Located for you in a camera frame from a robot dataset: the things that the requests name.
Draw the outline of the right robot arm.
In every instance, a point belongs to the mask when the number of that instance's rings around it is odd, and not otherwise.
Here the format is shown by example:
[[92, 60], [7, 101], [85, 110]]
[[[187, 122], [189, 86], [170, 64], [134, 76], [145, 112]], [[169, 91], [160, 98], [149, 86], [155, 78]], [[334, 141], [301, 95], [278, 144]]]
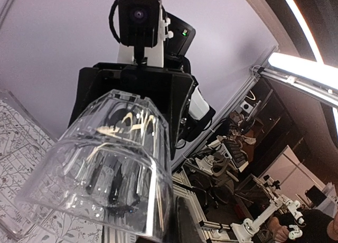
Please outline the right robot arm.
[[103, 62], [82, 68], [63, 138], [164, 164], [179, 140], [196, 139], [215, 115], [198, 86], [179, 69]]

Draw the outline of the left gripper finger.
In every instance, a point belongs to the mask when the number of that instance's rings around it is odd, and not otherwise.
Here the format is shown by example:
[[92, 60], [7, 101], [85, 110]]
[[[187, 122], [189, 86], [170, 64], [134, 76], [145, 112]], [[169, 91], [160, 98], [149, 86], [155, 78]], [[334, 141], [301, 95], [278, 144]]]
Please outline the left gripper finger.
[[170, 227], [171, 242], [202, 243], [202, 232], [198, 225], [191, 200], [174, 197], [174, 213]]

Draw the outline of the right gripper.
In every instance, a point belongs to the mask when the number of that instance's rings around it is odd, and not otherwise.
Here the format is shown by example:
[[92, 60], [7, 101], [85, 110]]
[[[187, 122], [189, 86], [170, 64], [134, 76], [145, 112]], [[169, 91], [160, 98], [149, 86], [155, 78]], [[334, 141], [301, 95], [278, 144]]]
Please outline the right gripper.
[[94, 67], [84, 67], [78, 75], [68, 135], [75, 133], [75, 121], [88, 105], [111, 90], [119, 90], [152, 100], [168, 122], [171, 157], [174, 157], [181, 118], [188, 111], [188, 100], [194, 88], [195, 78], [176, 69], [122, 63], [97, 63]]

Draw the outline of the clear glass cup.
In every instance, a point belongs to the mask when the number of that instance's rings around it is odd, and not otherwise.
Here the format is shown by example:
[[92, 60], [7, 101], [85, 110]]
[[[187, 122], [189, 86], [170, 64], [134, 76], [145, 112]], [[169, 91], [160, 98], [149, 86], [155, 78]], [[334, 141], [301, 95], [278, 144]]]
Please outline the clear glass cup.
[[54, 210], [162, 242], [173, 206], [170, 158], [155, 104], [112, 90], [52, 145], [15, 204], [37, 225]]

